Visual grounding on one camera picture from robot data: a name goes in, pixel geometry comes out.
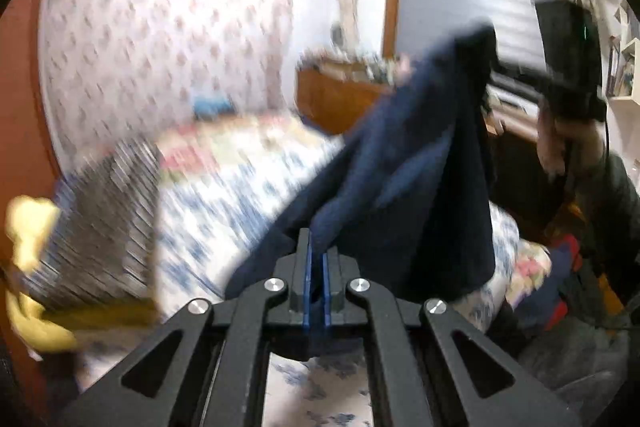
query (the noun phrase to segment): dark sleeve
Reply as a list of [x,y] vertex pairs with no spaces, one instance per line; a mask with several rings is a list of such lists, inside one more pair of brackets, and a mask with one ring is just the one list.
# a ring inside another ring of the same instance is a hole
[[577,201],[609,282],[626,301],[640,287],[640,198],[622,160],[611,154],[581,179]]

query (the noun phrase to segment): human hand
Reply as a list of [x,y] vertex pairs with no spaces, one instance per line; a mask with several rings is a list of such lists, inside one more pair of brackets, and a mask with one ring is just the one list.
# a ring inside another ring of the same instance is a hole
[[589,171],[602,159],[604,147],[595,121],[559,120],[553,117],[546,102],[540,104],[538,159],[547,174],[564,174],[567,140],[572,140],[577,147],[571,165],[576,176]]

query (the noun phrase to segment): floral wallpaper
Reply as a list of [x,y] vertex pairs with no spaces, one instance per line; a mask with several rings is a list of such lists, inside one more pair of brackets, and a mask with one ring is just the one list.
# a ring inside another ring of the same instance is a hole
[[191,120],[192,94],[280,108],[292,0],[44,0],[41,70],[68,160]]

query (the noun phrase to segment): floral blanket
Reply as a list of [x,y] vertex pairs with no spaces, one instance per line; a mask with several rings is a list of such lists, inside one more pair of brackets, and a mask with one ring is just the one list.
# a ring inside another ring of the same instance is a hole
[[[216,303],[230,274],[301,187],[340,149],[290,114],[235,117],[165,133],[156,253],[156,295],[162,319],[190,299]],[[496,269],[480,290],[455,303],[486,330],[507,290],[518,229],[491,205]],[[78,380],[86,388],[136,346],[148,331],[82,333]],[[271,355],[263,425],[371,426],[362,351],[302,363]]]

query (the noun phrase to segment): yellow plush toy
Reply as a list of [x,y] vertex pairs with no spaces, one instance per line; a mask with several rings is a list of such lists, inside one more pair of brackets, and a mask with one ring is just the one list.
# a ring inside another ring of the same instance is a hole
[[[6,233],[14,242],[14,264],[23,273],[38,265],[40,252],[53,230],[60,211],[49,200],[27,196],[14,198],[7,207]],[[14,330],[36,351],[51,353],[77,349],[71,331],[42,319],[44,307],[27,295],[7,292],[7,314]]]

